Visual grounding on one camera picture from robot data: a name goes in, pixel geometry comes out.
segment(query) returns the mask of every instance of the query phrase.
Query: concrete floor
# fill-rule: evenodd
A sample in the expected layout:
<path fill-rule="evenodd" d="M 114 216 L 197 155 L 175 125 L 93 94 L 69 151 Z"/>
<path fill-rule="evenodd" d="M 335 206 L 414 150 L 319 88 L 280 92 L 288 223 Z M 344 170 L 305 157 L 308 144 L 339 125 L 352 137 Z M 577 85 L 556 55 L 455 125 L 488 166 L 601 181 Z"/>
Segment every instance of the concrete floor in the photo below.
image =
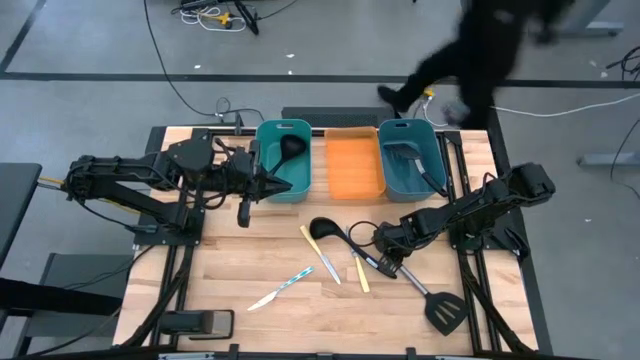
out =
<path fill-rule="evenodd" d="M 209 33 L 169 11 L 177 0 L 150 0 L 150 16 L 170 73 L 406 75 L 416 61 L 454 34 L 459 4 L 451 0 L 302 0 L 261 23 L 260 37 Z M 260 13 L 287 0 L 260 1 Z M 0 1 L 0 54 L 12 43 L 35 0 Z M 640 4 L 613 2 L 607 20 L 626 21 L 617 38 L 563 41 L 555 48 L 527 45 L 515 78 L 610 80 L 602 67 L 637 46 Z M 144 22 L 142 1 L 48 0 L 8 71 L 46 73 L 160 73 Z M 279 118 L 283 106 L 376 106 L 375 84 L 179 83 L 188 101 L 213 111 L 228 97 L 233 107 Z M 432 119 L 455 88 L 439 86 Z M 624 90 L 503 89 L 499 106 L 551 113 L 610 101 Z M 615 151 L 638 117 L 640 99 L 565 117 L 536 119 L 499 113 L 513 164 L 541 163 L 558 193 L 525 211 L 527 232 L 554 351 L 603 359 L 634 358 L 640 334 L 636 303 L 640 202 L 608 180 L 606 170 L 583 170 L 575 159 Z M 139 156 L 154 125 L 210 123 L 190 112 L 163 82 L 0 81 L 0 161 L 30 161 L 43 174 L 63 177 L 82 154 Z M 246 115 L 249 124 L 258 119 Z M 628 149 L 637 149 L 640 132 Z M 640 186 L 633 171 L 618 178 Z M 133 221 L 108 206 L 97 210 Z M 37 191 L 4 277 L 37 282 L 50 252 L 131 253 L 132 236 L 87 214 L 63 196 Z M 57 340 L 34 344 L 46 348 Z M 7 337 L 0 344 L 10 342 Z M 108 344 L 87 342 L 88 349 Z"/>

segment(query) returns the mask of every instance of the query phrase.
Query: wooden tabletop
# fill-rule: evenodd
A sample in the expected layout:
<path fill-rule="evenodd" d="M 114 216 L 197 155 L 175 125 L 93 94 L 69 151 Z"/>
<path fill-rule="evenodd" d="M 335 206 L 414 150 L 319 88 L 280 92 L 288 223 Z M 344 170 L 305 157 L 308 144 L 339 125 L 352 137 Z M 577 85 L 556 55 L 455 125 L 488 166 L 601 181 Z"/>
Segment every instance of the wooden tabletop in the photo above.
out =
<path fill-rule="evenodd" d="M 167 128 L 163 150 L 190 138 L 191 132 L 190 127 Z M 476 189 L 482 185 L 485 172 L 495 174 L 489 141 L 484 131 L 462 131 L 461 137 L 470 185 Z M 247 144 L 250 138 L 222 139 L 239 145 Z M 365 264 L 371 292 L 363 293 L 348 245 L 335 237 L 319 240 L 319 247 L 342 280 L 338 285 L 299 231 L 300 225 L 308 226 L 316 216 L 331 218 L 342 227 L 359 220 L 398 223 L 403 215 L 423 207 L 442 206 L 447 199 L 435 194 L 426 201 L 408 204 L 391 203 L 384 196 L 331 200 L 324 139 L 314 137 L 311 146 L 313 181 L 305 202 L 254 204 L 247 229 L 236 225 L 237 197 L 228 197 L 220 209 L 207 212 L 202 241 L 194 254 L 185 309 L 233 309 L 234 336 L 215 341 L 181 337 L 179 349 L 227 351 L 229 344 L 237 343 L 241 351 L 249 352 L 404 354 L 407 347 L 415 347 L 418 354 L 471 354 L 468 324 L 442 336 L 424 316 L 424 297 L 404 277 L 392 280 Z M 452 167 L 457 169 L 453 147 L 449 146 Z M 453 178 L 456 193 L 462 194 L 457 171 L 453 171 Z M 174 193 L 154 191 L 152 195 L 162 201 L 177 198 Z M 354 240 L 364 243 L 371 230 L 360 226 L 354 230 Z M 457 255 L 447 236 L 441 234 L 404 264 L 431 292 L 448 291 L 463 297 Z M 371 247 L 367 251 L 375 253 Z M 520 339 L 537 348 L 516 258 L 506 251 L 484 253 L 494 304 Z M 166 254 L 167 247 L 158 246 L 132 269 L 114 344 L 131 336 L 155 304 Z M 312 274 L 264 307 L 247 311 L 308 266 L 315 267 Z M 488 349 L 483 312 L 478 313 L 483 345 Z"/>

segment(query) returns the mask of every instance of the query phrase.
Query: slotted spatula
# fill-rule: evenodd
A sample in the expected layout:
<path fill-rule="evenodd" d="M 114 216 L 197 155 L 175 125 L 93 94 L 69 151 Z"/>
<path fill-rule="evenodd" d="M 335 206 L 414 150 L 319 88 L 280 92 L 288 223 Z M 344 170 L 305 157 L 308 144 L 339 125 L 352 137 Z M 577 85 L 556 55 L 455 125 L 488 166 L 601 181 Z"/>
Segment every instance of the slotted spatula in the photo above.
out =
<path fill-rule="evenodd" d="M 427 300 L 424 313 L 429 322 L 444 336 L 453 332 L 469 313 L 464 300 L 451 293 L 430 293 L 427 288 L 404 266 L 400 271 L 420 290 Z"/>
<path fill-rule="evenodd" d="M 420 152 L 416 150 L 413 146 L 407 143 L 399 143 L 399 144 L 386 144 L 384 148 L 391 151 L 392 153 L 405 158 L 409 161 L 413 161 L 418 168 L 422 178 L 435 190 L 440 196 L 447 197 L 447 192 L 443 188 L 441 184 L 439 184 L 431 174 L 424 170 L 424 166 L 422 166 L 422 159 L 420 156 Z"/>

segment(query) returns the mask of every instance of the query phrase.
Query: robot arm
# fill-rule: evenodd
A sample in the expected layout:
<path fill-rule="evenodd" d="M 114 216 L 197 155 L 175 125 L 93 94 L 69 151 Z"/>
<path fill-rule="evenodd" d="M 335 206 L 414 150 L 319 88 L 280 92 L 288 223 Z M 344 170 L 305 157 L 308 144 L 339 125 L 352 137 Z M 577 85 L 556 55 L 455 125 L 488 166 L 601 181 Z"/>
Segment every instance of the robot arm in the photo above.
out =
<path fill-rule="evenodd" d="M 227 159 L 213 164 L 219 145 Z M 139 182 L 160 190 L 178 190 L 180 201 L 163 203 L 131 190 L 118 182 Z M 242 196 L 238 224 L 249 226 L 250 203 L 285 192 L 291 184 L 281 180 L 259 164 L 259 143 L 252 141 L 249 151 L 243 147 L 229 148 L 212 135 L 172 144 L 166 151 L 151 153 L 140 159 L 121 157 L 96 158 L 84 155 L 74 161 L 65 179 L 63 190 L 68 200 L 84 204 L 85 200 L 104 198 L 152 216 L 158 224 L 181 232 L 191 225 L 193 209 L 213 209 L 207 205 L 204 191 Z M 186 206 L 191 198 L 193 208 Z M 149 228 L 134 230 L 152 231 Z"/>
<path fill-rule="evenodd" d="M 451 226 L 462 226 L 465 234 L 480 236 L 491 230 L 496 219 L 517 207 L 530 207 L 549 200 L 555 185 L 536 164 L 514 167 L 498 179 L 440 208 L 425 208 L 400 218 L 400 225 L 382 223 L 373 240 L 381 263 L 394 272 L 402 260 L 429 245 Z"/>

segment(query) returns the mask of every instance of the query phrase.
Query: person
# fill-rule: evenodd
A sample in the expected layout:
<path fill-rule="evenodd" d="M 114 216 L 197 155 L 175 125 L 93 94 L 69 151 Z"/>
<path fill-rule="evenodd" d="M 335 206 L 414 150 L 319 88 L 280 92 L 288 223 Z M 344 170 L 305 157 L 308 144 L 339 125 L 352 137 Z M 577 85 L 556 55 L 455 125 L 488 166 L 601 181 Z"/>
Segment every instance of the person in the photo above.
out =
<path fill-rule="evenodd" d="M 378 95 L 397 112 L 407 112 L 425 88 L 455 76 L 462 104 L 445 111 L 447 122 L 463 129 L 486 129 L 493 93 L 516 64 L 527 20 L 538 17 L 538 43 L 555 38 L 554 23 L 571 0 L 472 0 L 455 41 L 423 60 L 396 91 L 378 86 Z"/>

